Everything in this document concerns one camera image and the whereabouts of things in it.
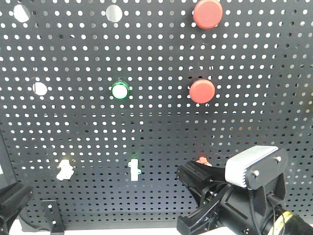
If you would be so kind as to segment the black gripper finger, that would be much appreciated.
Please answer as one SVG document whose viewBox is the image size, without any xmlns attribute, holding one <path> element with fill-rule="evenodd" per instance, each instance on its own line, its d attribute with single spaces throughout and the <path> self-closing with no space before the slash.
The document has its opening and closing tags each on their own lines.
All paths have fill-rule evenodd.
<svg viewBox="0 0 313 235">
<path fill-rule="evenodd" d="M 179 216 L 176 229 L 181 235 L 200 235 L 218 228 L 218 217 L 218 204 L 203 205 L 188 216 Z"/>
<path fill-rule="evenodd" d="M 219 184 L 226 183 L 225 169 L 189 161 L 177 167 L 177 178 L 184 186 L 197 193 L 212 191 Z"/>
<path fill-rule="evenodd" d="M 10 229 L 30 201 L 33 189 L 21 183 L 13 183 L 0 190 L 0 234 L 8 235 Z"/>
</svg>

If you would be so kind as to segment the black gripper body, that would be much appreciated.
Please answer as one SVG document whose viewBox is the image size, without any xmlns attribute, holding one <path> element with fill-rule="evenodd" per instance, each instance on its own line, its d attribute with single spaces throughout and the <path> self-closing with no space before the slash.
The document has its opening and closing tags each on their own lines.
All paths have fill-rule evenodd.
<svg viewBox="0 0 313 235">
<path fill-rule="evenodd" d="M 193 191 L 198 208 L 203 205 L 219 206 L 218 228 L 228 227 L 237 235 L 265 235 L 267 199 L 265 186 L 256 190 L 224 183 L 207 193 Z"/>
</svg>

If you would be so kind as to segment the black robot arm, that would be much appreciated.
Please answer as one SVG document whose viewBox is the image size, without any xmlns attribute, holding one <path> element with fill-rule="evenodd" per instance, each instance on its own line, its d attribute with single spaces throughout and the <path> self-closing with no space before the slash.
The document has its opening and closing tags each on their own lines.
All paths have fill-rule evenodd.
<svg viewBox="0 0 313 235">
<path fill-rule="evenodd" d="M 211 184 L 203 190 L 188 187 L 198 208 L 179 216 L 182 235 L 200 235 L 227 227 L 237 235 L 311 235 L 313 228 L 300 216 L 285 210 L 274 195 L 257 199 L 257 193 L 227 184 Z"/>
</svg>

